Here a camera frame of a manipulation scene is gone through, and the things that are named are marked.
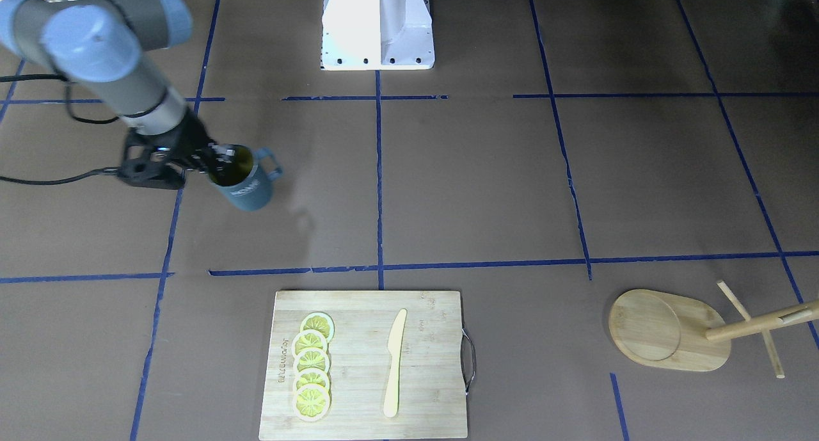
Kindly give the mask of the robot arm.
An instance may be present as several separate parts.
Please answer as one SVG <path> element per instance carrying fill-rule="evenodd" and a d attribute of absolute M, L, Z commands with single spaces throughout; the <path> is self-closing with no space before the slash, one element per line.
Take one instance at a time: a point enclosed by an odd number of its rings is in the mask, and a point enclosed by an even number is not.
<path fill-rule="evenodd" d="M 222 179 L 236 147 L 205 130 L 147 56 L 191 38 L 183 0 L 2 0 L 2 44 L 24 61 L 85 87 L 128 128 L 121 165 L 101 175 L 146 188 L 184 187 L 185 170 Z"/>

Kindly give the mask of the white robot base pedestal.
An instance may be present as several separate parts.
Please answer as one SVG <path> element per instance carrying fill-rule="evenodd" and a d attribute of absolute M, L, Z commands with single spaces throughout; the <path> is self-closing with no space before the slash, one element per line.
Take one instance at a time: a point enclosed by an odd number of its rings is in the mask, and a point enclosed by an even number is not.
<path fill-rule="evenodd" d="M 432 0 L 324 0 L 320 68 L 430 70 Z"/>

